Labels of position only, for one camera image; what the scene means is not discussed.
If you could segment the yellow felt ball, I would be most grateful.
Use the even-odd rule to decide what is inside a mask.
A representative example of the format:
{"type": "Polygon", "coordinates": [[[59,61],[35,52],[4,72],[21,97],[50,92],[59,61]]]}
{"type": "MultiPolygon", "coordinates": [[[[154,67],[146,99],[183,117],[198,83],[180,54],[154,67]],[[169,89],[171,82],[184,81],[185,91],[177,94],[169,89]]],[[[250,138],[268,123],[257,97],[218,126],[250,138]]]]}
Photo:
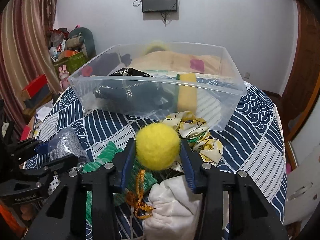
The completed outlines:
{"type": "Polygon", "coordinates": [[[168,125],[159,122],[149,124],[136,134],[136,156],[149,170],[167,169],[180,152],[180,136],[168,125]]]}

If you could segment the white drawstring pouch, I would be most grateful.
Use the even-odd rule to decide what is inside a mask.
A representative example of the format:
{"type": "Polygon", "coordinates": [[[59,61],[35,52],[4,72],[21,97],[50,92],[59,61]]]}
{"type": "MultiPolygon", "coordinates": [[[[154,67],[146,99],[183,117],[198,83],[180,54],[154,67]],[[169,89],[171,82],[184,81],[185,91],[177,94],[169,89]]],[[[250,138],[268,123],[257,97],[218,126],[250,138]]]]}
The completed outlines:
{"type": "Polygon", "coordinates": [[[193,239],[202,204],[202,194],[193,194],[185,176],[154,184],[148,196],[152,216],[143,222],[146,239],[193,239]]]}

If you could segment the black bag with chain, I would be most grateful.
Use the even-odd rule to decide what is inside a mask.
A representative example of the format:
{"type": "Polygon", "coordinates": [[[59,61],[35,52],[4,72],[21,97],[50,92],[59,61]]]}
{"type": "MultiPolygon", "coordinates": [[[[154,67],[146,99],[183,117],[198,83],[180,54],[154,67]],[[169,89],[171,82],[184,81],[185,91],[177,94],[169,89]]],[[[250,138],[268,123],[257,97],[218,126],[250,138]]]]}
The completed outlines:
{"type": "Polygon", "coordinates": [[[131,67],[121,68],[113,76],[137,76],[146,80],[107,80],[93,88],[92,93],[102,100],[109,112],[151,112],[173,110],[177,106],[176,89],[170,84],[150,81],[153,76],[131,67]]]}

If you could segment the yellow sponge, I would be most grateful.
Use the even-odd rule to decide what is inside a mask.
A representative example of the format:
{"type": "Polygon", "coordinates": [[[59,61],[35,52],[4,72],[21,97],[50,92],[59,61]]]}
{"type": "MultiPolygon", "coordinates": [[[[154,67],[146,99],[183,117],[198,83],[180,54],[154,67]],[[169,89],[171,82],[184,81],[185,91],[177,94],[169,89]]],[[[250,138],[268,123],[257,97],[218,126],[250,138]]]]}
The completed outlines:
{"type": "MultiPolygon", "coordinates": [[[[196,82],[194,73],[178,74],[176,79],[184,82],[196,82]]],[[[197,110],[197,88],[193,86],[180,86],[177,100],[177,111],[191,111],[193,114],[197,110]]]]}

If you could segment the clear plastic bag grey item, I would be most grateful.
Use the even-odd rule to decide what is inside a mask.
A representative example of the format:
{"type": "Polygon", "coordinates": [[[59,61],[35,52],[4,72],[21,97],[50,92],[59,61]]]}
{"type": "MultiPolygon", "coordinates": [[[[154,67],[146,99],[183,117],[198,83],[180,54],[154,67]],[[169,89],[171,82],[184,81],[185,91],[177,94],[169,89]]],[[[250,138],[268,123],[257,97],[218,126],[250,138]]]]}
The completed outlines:
{"type": "Polygon", "coordinates": [[[78,158],[78,166],[89,162],[86,151],[82,148],[75,130],[71,126],[61,129],[48,143],[48,154],[51,161],[72,154],[78,158]]]}

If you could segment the white appliance with stickers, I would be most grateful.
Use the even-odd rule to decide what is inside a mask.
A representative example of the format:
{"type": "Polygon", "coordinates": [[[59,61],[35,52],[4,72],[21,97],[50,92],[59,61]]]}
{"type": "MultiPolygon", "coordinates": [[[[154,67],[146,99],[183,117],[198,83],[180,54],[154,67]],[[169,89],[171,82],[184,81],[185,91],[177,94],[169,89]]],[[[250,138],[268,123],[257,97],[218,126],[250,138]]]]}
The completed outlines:
{"type": "Polygon", "coordinates": [[[310,217],[319,204],[319,143],[295,140],[292,146],[298,166],[287,176],[284,225],[310,217]]]}

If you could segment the red box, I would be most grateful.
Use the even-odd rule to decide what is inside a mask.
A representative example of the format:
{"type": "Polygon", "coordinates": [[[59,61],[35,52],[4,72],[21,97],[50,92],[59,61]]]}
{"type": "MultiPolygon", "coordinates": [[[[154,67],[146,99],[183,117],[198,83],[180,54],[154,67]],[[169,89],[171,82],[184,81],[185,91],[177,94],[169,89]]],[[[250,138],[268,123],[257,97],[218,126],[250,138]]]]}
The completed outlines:
{"type": "Polygon", "coordinates": [[[25,86],[20,95],[23,101],[31,99],[36,93],[40,91],[42,87],[47,84],[47,78],[45,74],[39,75],[27,86],[25,86]]]}

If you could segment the blue white patterned tablecloth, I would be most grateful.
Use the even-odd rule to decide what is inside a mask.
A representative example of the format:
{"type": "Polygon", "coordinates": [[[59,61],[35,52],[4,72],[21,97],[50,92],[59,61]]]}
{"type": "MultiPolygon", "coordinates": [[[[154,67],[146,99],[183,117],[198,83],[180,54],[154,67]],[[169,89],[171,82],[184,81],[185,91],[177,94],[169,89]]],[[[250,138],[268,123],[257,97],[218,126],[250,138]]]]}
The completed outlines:
{"type": "MultiPolygon", "coordinates": [[[[287,177],[280,117],[275,104],[262,90],[250,83],[246,89],[247,94],[240,99],[225,129],[211,131],[223,145],[218,169],[228,173],[246,171],[283,220],[287,177]]],[[[150,123],[150,119],[102,110],[84,114],[82,104],[69,88],[45,118],[37,139],[50,141],[70,126],[88,157],[95,160],[104,150],[124,148],[130,138],[150,123]]]]}

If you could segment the pink rabbit doll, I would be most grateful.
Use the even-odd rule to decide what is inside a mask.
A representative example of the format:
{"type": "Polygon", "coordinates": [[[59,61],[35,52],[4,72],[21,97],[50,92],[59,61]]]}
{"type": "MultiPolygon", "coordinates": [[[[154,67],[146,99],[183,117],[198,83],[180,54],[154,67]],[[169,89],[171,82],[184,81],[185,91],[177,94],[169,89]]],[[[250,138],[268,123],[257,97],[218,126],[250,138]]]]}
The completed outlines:
{"type": "Polygon", "coordinates": [[[69,72],[67,70],[67,66],[64,64],[59,67],[60,88],[62,91],[65,91],[70,86],[68,78],[69,72]]]}

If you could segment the striped brown curtain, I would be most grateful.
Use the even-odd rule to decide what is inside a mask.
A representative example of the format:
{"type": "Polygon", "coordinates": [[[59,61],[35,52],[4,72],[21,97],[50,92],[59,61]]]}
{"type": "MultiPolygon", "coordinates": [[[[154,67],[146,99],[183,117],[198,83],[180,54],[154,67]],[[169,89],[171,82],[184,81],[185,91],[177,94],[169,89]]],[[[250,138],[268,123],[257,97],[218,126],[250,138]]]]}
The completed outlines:
{"type": "Polygon", "coordinates": [[[53,29],[56,4],[57,0],[10,0],[1,12],[1,98],[17,134],[25,126],[22,89],[42,74],[52,91],[60,89],[47,36],[53,29]]]}

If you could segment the floral fabric scrunchie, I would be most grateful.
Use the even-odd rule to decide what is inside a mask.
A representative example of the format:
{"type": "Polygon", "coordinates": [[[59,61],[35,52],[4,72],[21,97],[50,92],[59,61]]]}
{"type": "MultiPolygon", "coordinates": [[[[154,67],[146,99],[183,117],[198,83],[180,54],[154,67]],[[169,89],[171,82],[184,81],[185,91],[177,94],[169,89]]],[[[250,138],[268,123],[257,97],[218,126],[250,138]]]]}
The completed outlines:
{"type": "Polygon", "coordinates": [[[191,111],[183,111],[168,115],[163,123],[186,139],[191,150],[198,153],[205,163],[218,165],[223,155],[223,144],[212,137],[203,118],[197,118],[191,111]]]}

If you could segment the green box of clutter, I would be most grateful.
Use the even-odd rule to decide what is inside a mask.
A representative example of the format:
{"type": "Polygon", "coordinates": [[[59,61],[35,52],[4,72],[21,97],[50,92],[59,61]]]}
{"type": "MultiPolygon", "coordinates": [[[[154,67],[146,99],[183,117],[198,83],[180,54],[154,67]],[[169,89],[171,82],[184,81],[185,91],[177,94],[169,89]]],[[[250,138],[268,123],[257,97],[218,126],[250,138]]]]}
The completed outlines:
{"type": "Polygon", "coordinates": [[[66,65],[66,69],[70,75],[72,75],[76,70],[82,67],[89,59],[85,57],[83,52],[72,55],[71,57],[65,57],[64,59],[54,62],[53,66],[57,75],[59,74],[59,67],[66,65]]]}

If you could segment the black clothing pile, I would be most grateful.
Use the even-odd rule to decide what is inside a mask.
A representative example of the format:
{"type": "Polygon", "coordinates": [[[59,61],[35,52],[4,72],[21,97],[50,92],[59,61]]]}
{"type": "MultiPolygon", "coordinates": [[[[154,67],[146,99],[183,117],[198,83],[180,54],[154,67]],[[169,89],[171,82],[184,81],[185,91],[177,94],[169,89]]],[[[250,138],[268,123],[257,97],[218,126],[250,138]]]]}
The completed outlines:
{"type": "Polygon", "coordinates": [[[124,54],[121,56],[118,53],[103,53],[99,58],[103,64],[113,68],[121,63],[123,63],[125,66],[129,66],[132,62],[130,54],[124,54]]]}

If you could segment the green dinosaur plush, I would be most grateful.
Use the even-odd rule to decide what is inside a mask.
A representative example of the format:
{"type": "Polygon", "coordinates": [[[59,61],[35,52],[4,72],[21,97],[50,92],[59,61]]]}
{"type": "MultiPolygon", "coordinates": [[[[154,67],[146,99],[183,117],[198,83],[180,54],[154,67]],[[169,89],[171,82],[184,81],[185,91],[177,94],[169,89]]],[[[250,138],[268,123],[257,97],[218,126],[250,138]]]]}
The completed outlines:
{"type": "Polygon", "coordinates": [[[89,58],[94,58],[97,54],[95,51],[95,44],[92,32],[85,27],[78,27],[73,29],[69,33],[69,38],[76,38],[81,37],[80,40],[82,41],[81,49],[83,54],[89,58]]]}

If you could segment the clear plastic storage bin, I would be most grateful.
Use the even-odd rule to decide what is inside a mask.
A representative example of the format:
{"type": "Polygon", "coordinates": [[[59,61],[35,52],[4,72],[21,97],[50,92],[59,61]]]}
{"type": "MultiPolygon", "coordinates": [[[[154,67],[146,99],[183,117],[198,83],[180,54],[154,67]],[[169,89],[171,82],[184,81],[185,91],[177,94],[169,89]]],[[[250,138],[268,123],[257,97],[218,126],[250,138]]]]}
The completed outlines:
{"type": "Polygon", "coordinates": [[[221,131],[247,89],[227,49],[210,44],[117,44],[70,77],[89,112],[100,109],[151,120],[191,111],[221,131]]]}

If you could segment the beige blanket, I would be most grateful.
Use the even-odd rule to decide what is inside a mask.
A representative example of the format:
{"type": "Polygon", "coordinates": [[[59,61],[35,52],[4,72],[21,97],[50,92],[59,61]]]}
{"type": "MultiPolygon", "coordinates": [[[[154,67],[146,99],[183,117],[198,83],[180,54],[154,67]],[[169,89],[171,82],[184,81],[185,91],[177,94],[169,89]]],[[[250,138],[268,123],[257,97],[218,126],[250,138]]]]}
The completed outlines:
{"type": "Polygon", "coordinates": [[[238,71],[228,58],[191,55],[173,51],[156,51],[132,60],[131,68],[233,76],[238,71]]]}

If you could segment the yellow fuzzy hoop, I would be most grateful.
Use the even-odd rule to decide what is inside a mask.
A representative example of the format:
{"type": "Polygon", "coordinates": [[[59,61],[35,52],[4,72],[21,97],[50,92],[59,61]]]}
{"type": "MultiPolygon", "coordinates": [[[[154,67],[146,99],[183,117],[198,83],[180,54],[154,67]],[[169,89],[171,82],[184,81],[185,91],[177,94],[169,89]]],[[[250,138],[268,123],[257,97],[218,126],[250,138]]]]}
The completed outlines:
{"type": "Polygon", "coordinates": [[[163,41],[152,41],[145,45],[145,48],[142,52],[142,55],[148,55],[150,53],[158,52],[158,51],[169,51],[170,48],[163,41]]]}

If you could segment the small black wall monitor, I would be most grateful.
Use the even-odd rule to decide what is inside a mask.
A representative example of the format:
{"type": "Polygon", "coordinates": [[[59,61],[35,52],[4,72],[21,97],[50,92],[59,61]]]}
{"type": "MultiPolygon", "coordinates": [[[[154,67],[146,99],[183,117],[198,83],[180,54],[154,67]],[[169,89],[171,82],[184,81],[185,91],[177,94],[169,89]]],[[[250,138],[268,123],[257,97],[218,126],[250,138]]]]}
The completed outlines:
{"type": "Polygon", "coordinates": [[[142,12],[176,12],[178,0],[142,0],[142,12]]]}

